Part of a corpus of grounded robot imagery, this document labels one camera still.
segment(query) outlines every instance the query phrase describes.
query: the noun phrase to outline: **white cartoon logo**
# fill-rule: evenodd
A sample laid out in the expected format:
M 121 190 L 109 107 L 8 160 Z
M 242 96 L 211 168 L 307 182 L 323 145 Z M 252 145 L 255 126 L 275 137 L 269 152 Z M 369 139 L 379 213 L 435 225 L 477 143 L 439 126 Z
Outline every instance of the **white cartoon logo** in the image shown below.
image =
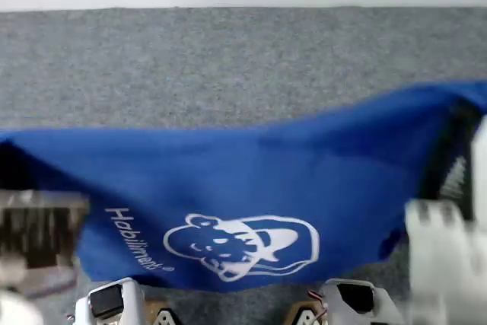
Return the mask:
M 164 235 L 164 247 L 198 260 L 225 282 L 249 275 L 288 276 L 318 260 L 317 231 L 296 218 L 268 215 L 224 221 L 193 213 L 186 223 Z

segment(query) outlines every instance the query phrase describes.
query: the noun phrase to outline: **gray carpet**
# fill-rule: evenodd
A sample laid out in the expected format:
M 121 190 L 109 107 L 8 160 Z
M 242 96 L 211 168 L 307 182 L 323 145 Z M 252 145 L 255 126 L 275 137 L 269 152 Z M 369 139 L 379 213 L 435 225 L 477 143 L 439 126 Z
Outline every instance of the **gray carpet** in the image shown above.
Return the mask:
M 487 10 L 468 8 L 0 14 L 0 127 L 191 128 L 302 116 L 416 82 L 487 78 L 486 40 Z M 351 276 L 404 299 L 406 248 Z M 65 323 L 94 286 L 82 278 L 75 291 L 40 301 L 47 323 Z M 167 298 L 186 324 L 276 325 L 306 288 L 149 289 L 148 297 Z

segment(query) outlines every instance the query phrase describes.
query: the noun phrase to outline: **blue cloth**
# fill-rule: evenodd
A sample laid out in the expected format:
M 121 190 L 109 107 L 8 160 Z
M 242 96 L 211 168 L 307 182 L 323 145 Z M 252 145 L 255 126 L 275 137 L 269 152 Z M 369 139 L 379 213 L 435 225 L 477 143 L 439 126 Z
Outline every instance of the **blue cloth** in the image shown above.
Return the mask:
M 486 82 L 463 82 L 246 129 L 12 131 L 1 148 L 37 189 L 90 196 L 93 280 L 228 292 L 386 257 L 459 97 L 487 111 Z

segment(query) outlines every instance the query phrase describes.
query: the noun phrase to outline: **red wire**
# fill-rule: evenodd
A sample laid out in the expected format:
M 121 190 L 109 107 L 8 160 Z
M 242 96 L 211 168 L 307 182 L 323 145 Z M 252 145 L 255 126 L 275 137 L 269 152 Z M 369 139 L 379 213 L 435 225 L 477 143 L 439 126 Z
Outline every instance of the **red wire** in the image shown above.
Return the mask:
M 309 297 L 311 297 L 311 298 L 313 298 L 313 299 L 315 299 L 315 300 L 319 301 L 319 302 L 321 302 L 321 301 L 323 300 L 323 296 L 322 296 L 322 295 L 320 295 L 318 292 L 315 292 L 315 291 L 311 291 L 311 290 L 310 290 L 310 291 L 308 291 L 308 292 L 307 292 L 307 295 L 308 295 Z

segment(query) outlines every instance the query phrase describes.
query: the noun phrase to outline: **wire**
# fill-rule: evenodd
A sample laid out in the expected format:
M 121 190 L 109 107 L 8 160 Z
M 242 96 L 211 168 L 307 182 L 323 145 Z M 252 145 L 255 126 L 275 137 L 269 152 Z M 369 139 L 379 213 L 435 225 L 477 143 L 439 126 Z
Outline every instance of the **wire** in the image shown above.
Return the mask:
M 321 311 L 318 315 L 313 317 L 313 319 L 310 321 L 310 325 L 313 325 L 315 321 L 319 320 L 326 312 L 328 311 L 327 308 L 324 308 L 323 311 Z
M 319 302 L 322 302 L 323 301 L 323 296 L 320 295 L 318 292 L 315 292 L 315 291 L 308 291 L 307 292 L 307 295 L 310 296 L 312 299 L 314 300 L 317 300 Z

